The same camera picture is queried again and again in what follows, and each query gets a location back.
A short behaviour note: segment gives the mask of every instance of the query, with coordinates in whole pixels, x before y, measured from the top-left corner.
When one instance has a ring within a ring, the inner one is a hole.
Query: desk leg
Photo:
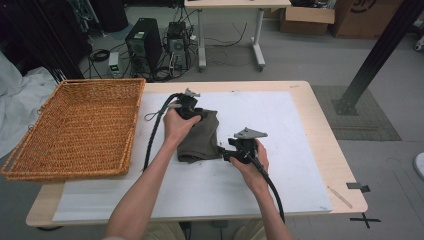
[[[203,38],[203,15],[202,9],[197,10],[197,16],[199,18],[199,43],[197,51],[199,52],[199,72],[202,72],[206,68],[206,52],[205,52],[205,39]]]
[[[259,69],[262,72],[265,69],[265,59],[262,55],[261,47],[259,46],[259,37],[261,35],[262,19],[264,9],[260,8],[258,13],[258,22],[256,24],[255,37],[252,37],[253,51],[255,51],[256,60],[258,61]]]

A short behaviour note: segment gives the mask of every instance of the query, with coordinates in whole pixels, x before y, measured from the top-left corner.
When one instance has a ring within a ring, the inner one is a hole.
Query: human hand
[[[255,139],[255,141],[258,145],[259,161],[264,166],[265,171],[268,171],[269,162],[266,149],[258,139]],[[268,192],[268,183],[253,163],[243,164],[234,157],[230,157],[230,162],[240,171],[247,186],[254,194],[260,194],[263,191]]]
[[[200,116],[194,116],[184,120],[175,109],[168,108],[163,118],[165,123],[165,143],[170,143],[177,147],[187,136],[191,127],[199,122],[200,119]]]

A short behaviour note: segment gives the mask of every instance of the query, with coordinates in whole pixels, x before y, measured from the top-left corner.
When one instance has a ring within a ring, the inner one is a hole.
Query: person
[[[184,239],[178,224],[149,225],[149,221],[171,157],[191,127],[200,121],[200,116],[184,120],[174,109],[168,109],[163,121],[165,124],[165,140],[149,167],[131,186],[114,209],[107,224],[104,239]],[[259,140],[256,141],[259,160],[267,170],[269,163],[266,150]],[[234,158],[231,158],[230,161],[241,172],[259,204],[263,227],[261,227],[261,222],[259,224],[255,222],[254,228],[262,229],[268,240],[291,239],[290,233],[274,205],[268,184],[261,174],[253,164],[245,165]],[[151,231],[162,233],[149,235]],[[246,229],[240,229],[236,233],[241,237],[240,239],[248,239],[243,237],[246,234],[250,234]]]

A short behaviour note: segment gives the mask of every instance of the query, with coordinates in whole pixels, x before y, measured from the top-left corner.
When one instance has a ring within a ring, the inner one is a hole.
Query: forearm
[[[141,239],[150,221],[175,144],[165,142],[149,167],[124,195],[109,220],[106,237]]]
[[[283,223],[283,220],[274,205],[274,200],[272,199],[269,190],[264,189],[263,191],[257,191],[254,194],[261,210],[267,239],[292,239],[290,232]]]

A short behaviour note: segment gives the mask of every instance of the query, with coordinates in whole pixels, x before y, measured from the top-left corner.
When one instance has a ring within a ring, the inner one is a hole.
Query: human arm
[[[264,169],[268,171],[269,162],[266,149],[259,140],[256,140],[256,143],[258,145],[259,161],[264,166]],[[241,172],[247,186],[258,202],[267,239],[292,239],[289,230],[274,205],[274,200],[268,189],[268,183],[261,173],[252,163],[243,164],[233,157],[230,158],[230,161]]]
[[[171,157],[200,116],[182,119],[174,109],[164,117],[165,140],[155,158],[131,186],[113,211],[105,237],[141,239],[150,221],[153,207]]]

